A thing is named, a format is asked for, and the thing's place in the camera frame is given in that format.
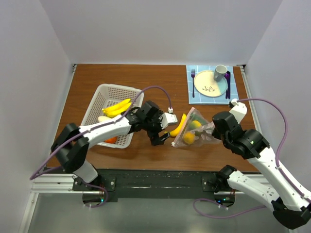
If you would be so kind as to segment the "yellow fake fruit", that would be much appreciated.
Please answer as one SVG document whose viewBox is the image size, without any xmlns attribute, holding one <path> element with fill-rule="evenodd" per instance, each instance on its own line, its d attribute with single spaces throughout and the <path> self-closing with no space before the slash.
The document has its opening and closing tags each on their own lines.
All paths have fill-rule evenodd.
<svg viewBox="0 0 311 233">
<path fill-rule="evenodd" d="M 179 125 L 174 130 L 172 130 L 170 132 L 165 132 L 165 133 L 168 133 L 170 137 L 176 137 L 179 134 L 179 132 L 182 130 L 182 126 L 183 126 L 186 118 L 187 118 L 187 115 L 183 114 L 181 117 Z"/>
</svg>

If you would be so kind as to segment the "yellow orange fake pear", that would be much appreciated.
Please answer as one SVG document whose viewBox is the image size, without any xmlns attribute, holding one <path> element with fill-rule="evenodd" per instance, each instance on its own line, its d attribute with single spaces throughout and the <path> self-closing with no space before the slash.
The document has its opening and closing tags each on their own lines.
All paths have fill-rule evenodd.
<svg viewBox="0 0 311 233">
<path fill-rule="evenodd" d="M 185 144 L 191 145 L 195 142 L 196 135 L 192 132 L 186 132 L 184 133 L 182 140 Z"/>
</svg>

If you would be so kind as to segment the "clear zip top bag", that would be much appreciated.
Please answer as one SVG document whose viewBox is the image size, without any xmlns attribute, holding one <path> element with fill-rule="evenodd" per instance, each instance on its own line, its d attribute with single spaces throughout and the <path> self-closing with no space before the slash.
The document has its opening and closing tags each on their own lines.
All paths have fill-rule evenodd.
<svg viewBox="0 0 311 233">
<path fill-rule="evenodd" d="M 174 137 L 171 146 L 180 148 L 218 144 L 221 141 L 212 135 L 214 128 L 213 122 L 206 120 L 196 108 L 192 107 L 183 121 L 179 133 Z"/>
</svg>

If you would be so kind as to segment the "orange fake fruit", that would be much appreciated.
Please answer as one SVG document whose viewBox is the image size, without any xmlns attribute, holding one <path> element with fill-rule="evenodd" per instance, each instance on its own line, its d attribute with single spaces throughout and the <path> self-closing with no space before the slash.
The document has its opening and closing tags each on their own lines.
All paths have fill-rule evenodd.
<svg viewBox="0 0 311 233">
<path fill-rule="evenodd" d="M 115 144 L 116 141 L 117 141 L 118 137 L 115 136 L 115 137 L 112 137 L 112 138 L 109 138 L 109 139 L 106 139 L 104 142 L 105 143 L 110 143 L 110 144 Z"/>
</svg>

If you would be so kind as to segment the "yellow fake banana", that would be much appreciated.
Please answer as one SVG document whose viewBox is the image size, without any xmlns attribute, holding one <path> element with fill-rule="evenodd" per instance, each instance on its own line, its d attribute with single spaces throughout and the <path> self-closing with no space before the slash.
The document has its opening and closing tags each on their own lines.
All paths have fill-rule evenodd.
<svg viewBox="0 0 311 233">
<path fill-rule="evenodd" d="M 122 112 L 126 111 L 132 102 L 131 99 L 125 99 L 115 105 L 106 107 L 102 109 L 102 112 L 109 118 L 114 118 L 117 115 L 120 115 Z"/>
</svg>

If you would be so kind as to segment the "white fake radish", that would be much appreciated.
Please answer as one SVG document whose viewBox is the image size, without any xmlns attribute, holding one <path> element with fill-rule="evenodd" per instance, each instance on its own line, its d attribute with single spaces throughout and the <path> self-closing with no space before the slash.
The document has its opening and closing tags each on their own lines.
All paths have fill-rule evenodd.
<svg viewBox="0 0 311 233">
<path fill-rule="evenodd" d="M 111 118 L 107 117 L 107 116 L 99 116 L 97 118 L 98 122 L 105 122 L 105 121 L 108 121 L 108 120 L 111 120 Z"/>
</svg>

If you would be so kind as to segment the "white perforated plastic basket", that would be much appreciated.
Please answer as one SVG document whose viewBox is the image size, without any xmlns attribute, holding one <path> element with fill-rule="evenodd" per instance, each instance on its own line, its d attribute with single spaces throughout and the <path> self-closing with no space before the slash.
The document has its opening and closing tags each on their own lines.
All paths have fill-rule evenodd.
<svg viewBox="0 0 311 233">
<path fill-rule="evenodd" d="M 140 89 L 116 84 L 99 85 L 90 101 L 81 125 L 85 126 L 98 123 L 97 118 L 99 116 L 105 116 L 102 112 L 103 108 L 115 105 L 125 99 L 133 100 L 140 91 Z M 143 99 L 144 93 L 140 94 L 140 96 L 136 99 L 133 107 L 141 107 Z M 103 141 L 97 145 L 102 147 L 124 149 L 130 145 L 132 137 L 133 133 L 121 135 L 118 136 L 115 144 L 105 143 Z"/>
</svg>

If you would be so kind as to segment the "dark green fake cucumber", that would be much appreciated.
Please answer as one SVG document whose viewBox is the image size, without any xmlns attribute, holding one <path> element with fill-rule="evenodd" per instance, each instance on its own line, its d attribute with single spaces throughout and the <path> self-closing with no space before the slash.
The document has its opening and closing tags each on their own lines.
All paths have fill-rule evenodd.
<svg viewBox="0 0 311 233">
<path fill-rule="evenodd" d="M 208 124 L 208 121 L 203 118 L 200 114 L 192 114 L 192 121 L 198 121 L 201 125 L 206 125 Z"/>
</svg>

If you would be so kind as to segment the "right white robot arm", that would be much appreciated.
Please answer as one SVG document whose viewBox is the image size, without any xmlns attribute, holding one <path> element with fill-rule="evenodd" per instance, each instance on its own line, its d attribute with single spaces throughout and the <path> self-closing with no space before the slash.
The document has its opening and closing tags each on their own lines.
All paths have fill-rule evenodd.
<svg viewBox="0 0 311 233">
<path fill-rule="evenodd" d="M 217 187 L 242 191 L 272 211 L 275 219 L 288 229 L 297 229 L 311 219 L 311 204 L 306 194 L 294 189 L 298 182 L 285 168 L 277 168 L 273 149 L 263 135 L 255 130 L 243 130 L 231 112 L 220 112 L 213 116 L 213 135 L 220 139 L 225 148 L 240 155 L 256 167 L 270 186 L 247 178 L 236 168 L 226 165 L 216 174 Z"/>
</svg>

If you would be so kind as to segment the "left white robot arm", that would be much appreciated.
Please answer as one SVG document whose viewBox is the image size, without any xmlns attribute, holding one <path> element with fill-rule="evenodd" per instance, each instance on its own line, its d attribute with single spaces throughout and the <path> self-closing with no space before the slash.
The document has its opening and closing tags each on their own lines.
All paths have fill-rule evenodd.
<svg viewBox="0 0 311 233">
<path fill-rule="evenodd" d="M 93 146 L 115 136 L 122 136 L 145 130 L 153 146 L 162 145 L 170 134 L 159 133 L 177 123 L 172 108 L 163 112 L 152 101 L 141 107 L 130 108 L 116 117 L 87 126 L 67 125 L 51 147 L 52 153 L 66 173 L 73 173 L 84 182 L 89 190 L 96 190 L 102 182 L 95 167 L 86 160 L 86 154 Z"/>
</svg>

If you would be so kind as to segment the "yellow green fake lemon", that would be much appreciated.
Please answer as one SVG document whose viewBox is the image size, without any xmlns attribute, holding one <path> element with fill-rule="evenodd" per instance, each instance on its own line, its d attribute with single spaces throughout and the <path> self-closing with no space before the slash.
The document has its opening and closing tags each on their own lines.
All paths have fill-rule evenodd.
<svg viewBox="0 0 311 233">
<path fill-rule="evenodd" d="M 198 121 L 192 121 L 189 124 L 188 130 L 194 133 L 196 136 L 200 136 L 203 132 L 202 125 Z"/>
</svg>

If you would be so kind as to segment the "cream and blue plate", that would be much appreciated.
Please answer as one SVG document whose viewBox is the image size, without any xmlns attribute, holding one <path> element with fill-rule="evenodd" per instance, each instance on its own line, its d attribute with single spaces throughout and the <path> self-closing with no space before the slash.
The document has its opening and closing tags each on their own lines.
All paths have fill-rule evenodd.
<svg viewBox="0 0 311 233">
<path fill-rule="evenodd" d="M 214 81 L 214 72 L 204 70 L 196 74 L 194 78 L 194 86 L 196 90 L 207 97 L 219 97 L 226 93 L 227 81 L 222 78 L 219 82 Z"/>
</svg>

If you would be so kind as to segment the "purple plastic spoon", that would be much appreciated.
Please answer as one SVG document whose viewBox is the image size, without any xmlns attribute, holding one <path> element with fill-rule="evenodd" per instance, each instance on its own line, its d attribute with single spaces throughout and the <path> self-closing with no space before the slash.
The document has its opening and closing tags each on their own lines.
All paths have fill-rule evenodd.
<svg viewBox="0 0 311 233">
<path fill-rule="evenodd" d="M 227 90 L 226 90 L 225 98 L 229 100 L 230 99 L 230 89 L 231 89 L 231 86 L 230 86 L 231 73 L 230 73 L 230 71 L 226 72 L 225 79 L 227 81 Z"/>
</svg>

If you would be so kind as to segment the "purple plastic knife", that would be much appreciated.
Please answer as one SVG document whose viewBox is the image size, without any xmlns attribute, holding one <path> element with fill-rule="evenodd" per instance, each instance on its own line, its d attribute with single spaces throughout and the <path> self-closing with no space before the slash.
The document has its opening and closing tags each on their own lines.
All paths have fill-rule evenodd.
<svg viewBox="0 0 311 233">
<path fill-rule="evenodd" d="M 231 94 L 230 94 L 230 92 L 231 92 L 231 72 L 230 71 L 227 72 L 227 84 L 228 84 L 228 89 L 227 89 L 227 97 L 226 98 L 229 100 L 231 97 Z"/>
</svg>

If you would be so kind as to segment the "grey mug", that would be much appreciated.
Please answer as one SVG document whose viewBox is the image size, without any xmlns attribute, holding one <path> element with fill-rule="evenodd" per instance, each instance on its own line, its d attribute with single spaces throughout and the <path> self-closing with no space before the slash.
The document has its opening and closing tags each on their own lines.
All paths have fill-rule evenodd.
<svg viewBox="0 0 311 233">
<path fill-rule="evenodd" d="M 219 82 L 227 73 L 227 67 L 224 65 L 217 65 L 214 70 L 214 81 Z"/>
</svg>

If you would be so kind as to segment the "purple plastic fork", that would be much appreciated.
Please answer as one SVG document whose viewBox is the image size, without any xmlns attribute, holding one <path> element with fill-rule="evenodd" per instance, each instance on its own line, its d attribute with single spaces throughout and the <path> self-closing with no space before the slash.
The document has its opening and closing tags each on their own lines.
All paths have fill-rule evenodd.
<svg viewBox="0 0 311 233">
<path fill-rule="evenodd" d="M 194 68 L 191 70 L 191 78 L 192 78 L 192 97 L 195 98 L 195 92 L 194 92 L 195 69 Z"/>
</svg>

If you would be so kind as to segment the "blue checkered placemat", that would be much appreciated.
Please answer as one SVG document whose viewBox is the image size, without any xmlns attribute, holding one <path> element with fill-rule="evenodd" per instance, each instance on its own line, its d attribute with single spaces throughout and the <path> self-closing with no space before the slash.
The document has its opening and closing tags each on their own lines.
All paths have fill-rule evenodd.
<svg viewBox="0 0 311 233">
<path fill-rule="evenodd" d="M 230 82 L 225 78 L 216 82 L 213 79 L 216 66 L 187 65 L 187 86 L 189 104 L 227 105 L 238 99 L 237 79 L 233 66 L 227 66 Z"/>
</svg>

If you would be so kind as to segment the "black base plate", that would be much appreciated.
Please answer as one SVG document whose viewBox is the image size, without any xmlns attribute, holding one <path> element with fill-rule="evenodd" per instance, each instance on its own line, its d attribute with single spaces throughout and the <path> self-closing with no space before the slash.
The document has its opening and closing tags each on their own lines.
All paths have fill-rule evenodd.
<svg viewBox="0 0 311 233">
<path fill-rule="evenodd" d="M 213 171 L 99 169 L 108 200 L 199 199 L 231 192 Z"/>
</svg>

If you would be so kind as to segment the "front aluminium rail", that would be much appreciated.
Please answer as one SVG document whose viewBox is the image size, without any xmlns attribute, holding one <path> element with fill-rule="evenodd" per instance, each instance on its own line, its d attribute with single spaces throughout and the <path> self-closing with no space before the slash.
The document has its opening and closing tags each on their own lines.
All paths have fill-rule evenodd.
<svg viewBox="0 0 311 233">
<path fill-rule="evenodd" d="M 31 193 L 72 193 L 74 179 L 70 174 L 44 174 L 33 180 Z M 245 174 L 247 178 L 261 183 L 269 188 L 272 185 L 264 178 L 262 174 Z"/>
</svg>

